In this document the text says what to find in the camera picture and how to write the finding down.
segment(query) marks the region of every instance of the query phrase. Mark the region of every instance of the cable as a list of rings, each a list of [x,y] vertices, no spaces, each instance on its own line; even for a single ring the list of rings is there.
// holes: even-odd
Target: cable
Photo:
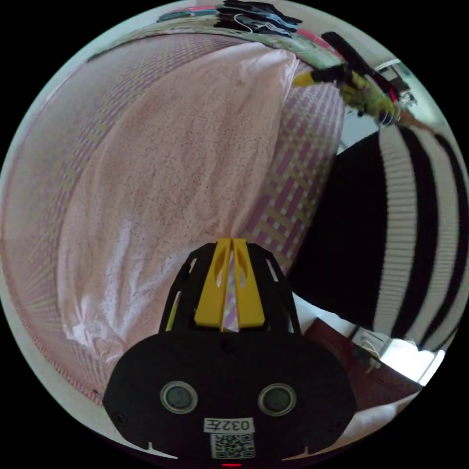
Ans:
[[[237,19],[236,17],[239,16],[239,15],[242,15],[242,13],[237,13],[237,14],[233,17],[234,20],[235,20],[238,24],[240,24],[241,26],[244,26],[245,28],[248,28],[248,29],[249,29],[249,34],[252,34],[252,33],[253,33],[253,30],[252,30],[247,24],[243,24],[243,23],[240,23],[240,22],[238,21],[238,19]]]

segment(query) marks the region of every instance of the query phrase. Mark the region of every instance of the black and white striped fabric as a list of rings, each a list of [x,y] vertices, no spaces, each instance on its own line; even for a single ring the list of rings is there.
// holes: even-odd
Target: black and white striped fabric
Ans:
[[[445,349],[469,294],[469,180],[456,145],[383,127],[337,156],[289,273],[319,308]]]

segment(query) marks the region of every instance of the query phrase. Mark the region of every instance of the pink bedsheet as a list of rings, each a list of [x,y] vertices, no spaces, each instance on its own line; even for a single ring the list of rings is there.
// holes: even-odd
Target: pink bedsheet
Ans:
[[[98,404],[108,369],[66,339],[57,299],[59,236],[73,192],[103,139],[157,80],[241,43],[217,35],[177,34],[105,53],[54,93],[14,155],[3,192],[0,236],[11,299],[41,353]],[[301,64],[298,72],[305,69]],[[284,270],[314,216],[339,146],[343,111],[343,101],[329,85],[292,88],[283,106],[273,162],[240,235],[273,251]]]

